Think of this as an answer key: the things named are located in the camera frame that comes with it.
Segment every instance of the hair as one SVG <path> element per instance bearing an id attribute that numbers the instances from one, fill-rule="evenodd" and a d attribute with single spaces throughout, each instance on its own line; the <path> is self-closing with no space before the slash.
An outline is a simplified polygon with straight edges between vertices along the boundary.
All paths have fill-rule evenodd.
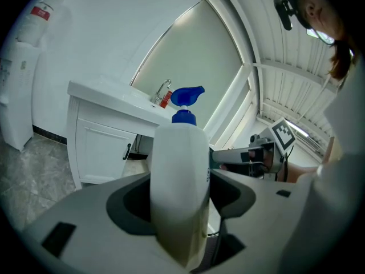
<path id="1" fill-rule="evenodd" d="M 329 74 L 337 79 L 343 79 L 351 65 L 350 47 L 345 41 L 335 41 L 332 45 L 335 47 L 335 55 L 331 58 L 332 69 Z"/>

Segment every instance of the white plastic bottle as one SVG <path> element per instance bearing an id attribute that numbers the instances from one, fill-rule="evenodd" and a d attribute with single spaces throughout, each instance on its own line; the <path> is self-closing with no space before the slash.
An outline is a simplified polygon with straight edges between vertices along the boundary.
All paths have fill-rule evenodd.
<path id="1" fill-rule="evenodd" d="M 210 177 L 208 138 L 186 106 L 203 92 L 201 86 L 176 90 L 171 101 L 182 110 L 153 140 L 151 222 L 159 243 L 189 271 L 205 251 Z"/>

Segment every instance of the person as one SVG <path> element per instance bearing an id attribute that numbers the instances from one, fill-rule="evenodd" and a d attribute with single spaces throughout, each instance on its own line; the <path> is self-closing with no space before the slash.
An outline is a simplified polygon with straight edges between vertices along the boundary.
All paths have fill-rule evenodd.
<path id="1" fill-rule="evenodd" d="M 341 88 L 352 65 L 355 65 L 361 56 L 363 50 L 363 35 L 361 27 L 356 23 L 355 9 L 360 10 L 358 6 L 361 0 L 288 0 L 295 11 L 300 24 L 306 29 L 314 29 L 323 32 L 335 39 L 333 47 L 335 54 L 331 58 L 332 69 L 329 74 L 339 82 Z M 250 157 L 254 158 L 253 151 L 249 152 Z M 327 151 L 322 163 L 337 160 L 341 157 L 342 152 L 336 138 L 332 137 L 329 141 Z M 272 166 L 271 152 L 264 151 L 263 170 Z M 300 167 L 288 163 L 287 181 L 295 183 L 297 179 L 306 173 L 313 173 L 317 167 Z M 278 180 L 283 181 L 285 168 L 282 166 L 278 173 Z"/>

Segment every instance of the gray tile floor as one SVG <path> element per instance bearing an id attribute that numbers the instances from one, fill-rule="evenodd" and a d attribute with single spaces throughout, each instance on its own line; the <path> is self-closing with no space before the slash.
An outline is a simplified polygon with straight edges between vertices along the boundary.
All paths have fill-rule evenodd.
<path id="1" fill-rule="evenodd" d="M 123 176 L 148 171 L 144 160 L 128 160 Z M 34 134 L 22 152 L 7 145 L 0 132 L 0 203 L 19 231 L 75 191 L 67 146 Z M 208 233 L 219 230 L 220 216 L 209 206 Z"/>

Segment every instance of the faucet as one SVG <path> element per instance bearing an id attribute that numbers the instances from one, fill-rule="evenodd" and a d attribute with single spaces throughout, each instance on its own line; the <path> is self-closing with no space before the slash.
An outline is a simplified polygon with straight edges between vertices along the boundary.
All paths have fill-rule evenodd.
<path id="1" fill-rule="evenodd" d="M 158 101 L 161 101 L 161 100 L 162 100 L 162 98 L 160 97 L 160 92 L 161 92 L 161 89 L 165 86 L 165 84 L 166 84 L 167 82 L 169 83 L 169 84 L 167 85 L 167 88 L 170 88 L 170 86 L 171 86 L 171 80 L 170 80 L 170 79 L 166 79 L 166 80 L 164 81 L 164 83 L 160 86 L 159 90 L 155 93 L 155 99 L 153 100 L 153 103 L 156 103 L 156 102 L 158 102 Z"/>

